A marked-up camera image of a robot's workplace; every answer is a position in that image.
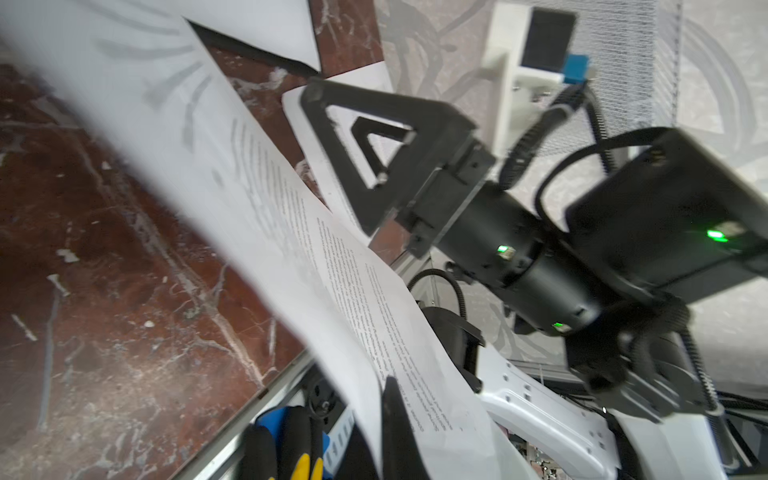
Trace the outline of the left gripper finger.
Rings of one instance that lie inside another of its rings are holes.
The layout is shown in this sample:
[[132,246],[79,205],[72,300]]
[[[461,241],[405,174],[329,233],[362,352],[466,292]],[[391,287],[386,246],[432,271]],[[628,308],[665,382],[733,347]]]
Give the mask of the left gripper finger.
[[428,480],[397,380],[389,376],[382,394],[382,471],[386,480]]

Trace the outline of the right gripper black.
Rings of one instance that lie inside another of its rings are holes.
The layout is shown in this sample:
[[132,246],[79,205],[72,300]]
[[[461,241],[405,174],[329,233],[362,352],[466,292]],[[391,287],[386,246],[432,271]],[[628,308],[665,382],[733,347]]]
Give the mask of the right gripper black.
[[605,284],[487,179],[495,159],[454,106],[321,79],[300,105],[365,234],[398,211],[409,253],[437,248],[549,336],[574,334],[605,312]]

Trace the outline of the blue folder black inside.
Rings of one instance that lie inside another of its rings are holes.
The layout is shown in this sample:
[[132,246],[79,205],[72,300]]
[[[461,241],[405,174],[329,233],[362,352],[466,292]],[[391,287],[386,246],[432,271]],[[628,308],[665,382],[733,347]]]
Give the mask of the blue folder black inside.
[[235,53],[250,60],[268,64],[273,67],[280,67],[285,69],[288,73],[302,78],[325,77],[325,75],[320,70],[315,70],[302,62],[291,60],[286,57],[282,57],[274,53],[250,46],[240,40],[236,40],[230,36],[223,35],[195,22],[187,21],[187,23],[200,38],[202,43],[207,47],[218,48],[231,53]]

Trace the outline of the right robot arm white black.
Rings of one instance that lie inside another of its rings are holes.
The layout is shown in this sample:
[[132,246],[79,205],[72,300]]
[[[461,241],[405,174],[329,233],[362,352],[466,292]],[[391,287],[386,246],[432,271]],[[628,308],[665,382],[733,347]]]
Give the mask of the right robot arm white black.
[[567,87],[487,180],[490,152],[452,106],[312,80],[300,98],[366,233],[394,216],[516,316],[560,336],[607,408],[703,416],[718,471],[739,457],[690,331],[690,305],[767,273],[767,203],[685,132],[609,136]]

